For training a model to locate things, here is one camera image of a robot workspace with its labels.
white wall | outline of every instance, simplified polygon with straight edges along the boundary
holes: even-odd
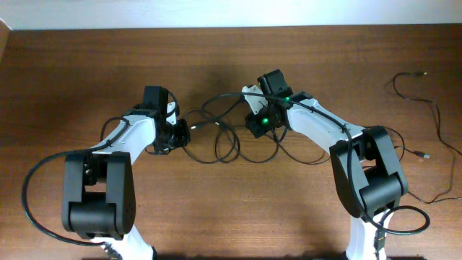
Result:
[[[462,0],[0,0],[13,30],[462,22]]]

